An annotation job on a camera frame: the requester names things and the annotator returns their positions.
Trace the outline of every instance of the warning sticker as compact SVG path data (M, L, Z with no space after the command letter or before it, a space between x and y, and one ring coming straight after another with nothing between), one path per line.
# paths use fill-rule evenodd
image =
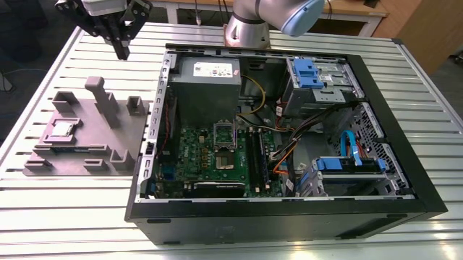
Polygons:
M234 77L233 72L234 71L231 63L195 63L195 77Z
M323 76L323 75L321 75L321 80L333 81L333 78L331 78L331 76Z

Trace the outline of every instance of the metal slatted table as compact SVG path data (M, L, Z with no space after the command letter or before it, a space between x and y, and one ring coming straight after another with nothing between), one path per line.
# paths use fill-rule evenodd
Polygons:
M450 212L363 240L158 247L125 222L131 177L26 177L23 164L46 129L58 91L103 76L118 99L154 99L166 43L223 44L223 29L147 24L129 61L77 29L0 149L0 257L59 259L458 259L463 255L463 126L407 49L389 39L271 33L274 49L363 56Z

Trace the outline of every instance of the black cable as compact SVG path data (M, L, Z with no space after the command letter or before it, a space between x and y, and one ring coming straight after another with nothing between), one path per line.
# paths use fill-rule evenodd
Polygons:
M227 19L230 20L229 6L227 6L227 3L226 3L226 0L222 0L222 1L225 2L226 12L227 12Z
M269 127L269 126L261 126L258 124L255 124L254 122L251 122L249 119L246 119L246 117L243 117L242 115L238 116L239 118L243 119L243 121L250 125L250 126L254 126L254 127L261 127L261 128L265 128L265 129L269 129L269 130L273 130L275 132L286 132L285 130L278 130L273 127Z
M225 14L222 12L222 4L221 4L221 0L218 0L219 2L219 10L221 10L221 20L222 20L222 26L225 26Z
M350 103L333 105L331 107L325 109L322 112L317 113L310 118L307 118L303 121L303 123L299 125L299 127L294 130L294 132L290 136L289 144L286 146L283 146L283 148L281 148L275 151L274 157L277 157L283 151L290 150L291 147L294 147L297 145L303 133L307 130L310 130L311 127L315 126L318 123L323 122L323 120L330 116L331 113L334 113L335 111L338 111L342 108L355 107L358 104L359 104L358 101L353 101Z
M331 6L330 0L327 0L327 1L329 1L329 6L330 6L329 20L331 20L331 17L333 17L333 6Z
M207 23L213 21L213 18L217 16L217 14L218 14L218 11L214 11L214 14L211 15L210 19L205 21L203 23L205 25L207 25Z

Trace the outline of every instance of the blue latch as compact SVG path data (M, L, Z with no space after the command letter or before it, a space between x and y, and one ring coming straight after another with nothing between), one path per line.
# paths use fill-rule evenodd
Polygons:
M383 159L378 159L378 166L382 172L385 172L387 170L387 165L386 165L386 161Z
M317 166L319 171L327 170L342 170L341 160L338 158L321 158L317 160Z
M319 70L314 66L311 60L297 58L294 59L295 72L299 78L299 86L302 88L323 88L325 83L319 80Z

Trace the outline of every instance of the cable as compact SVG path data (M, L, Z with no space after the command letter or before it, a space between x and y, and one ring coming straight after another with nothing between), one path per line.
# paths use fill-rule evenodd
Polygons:
M294 146L291 148L291 150L287 152L287 154L283 156L282 160L278 162L278 164L274 167L274 172L279 172L278 167L282 165L285 159L287 159L287 157L290 156L290 154L291 154L291 152L294 151L295 148L297 148L297 146Z
M266 128L266 129L273 130L273 131L275 131L275 132L286 132L286 131L283 131L283 130L278 130L278 129L275 129L275 128L271 128L271 127L269 127L269 126L257 125L255 123L253 123L251 121L249 121L249 119L246 119L242 115L239 115L238 117L242 118L243 121L245 121L250 126Z
M214 17L217 16L217 14L218 14L218 11L214 11L214 14L211 15L210 19L207 19L207 20L203 22L205 25L207 25L209 22L213 21L213 19L214 19Z
M261 86L261 84L249 76L242 75L242 77L247 78L249 80L251 80L254 82L254 84L259 87L261 92L262 92L262 103L258 106L258 108L255 110L253 110L251 112L246 112L246 113L238 113L238 115L251 115L255 112L258 112L261 110L261 108L263 108L263 105L266 104L266 91L263 90L263 87Z
M221 4L221 0L218 0L219 2L219 10L221 10L221 20L222 20L222 26L225 26L225 14L222 13L222 4Z
M198 0L195 0L195 14L197 14L197 24L201 26L202 25L202 17L201 17L201 14L198 13Z
M290 143L282 149L275 151L273 157L275 158L282 152L289 150L293 147L293 145L295 145L299 142L299 139L301 139L303 133L307 130L310 130L313 126L315 126L318 123L321 123L331 113L334 113L335 111L338 111L342 108L354 107L358 104L359 104L358 101L353 101L350 103L333 105L331 107L325 109L322 112L317 113L310 118L307 118L303 121L303 123L298 126L295 131L293 132L293 134L290 136Z
M333 6L331 6L331 1L330 0L327 0L327 1L329 1L329 6L330 6L329 20L331 20L331 18L333 18Z
M229 14L229 6L226 3L226 0L222 0L225 2L225 7L226 7L226 13L227 13L227 19L230 20L230 14Z

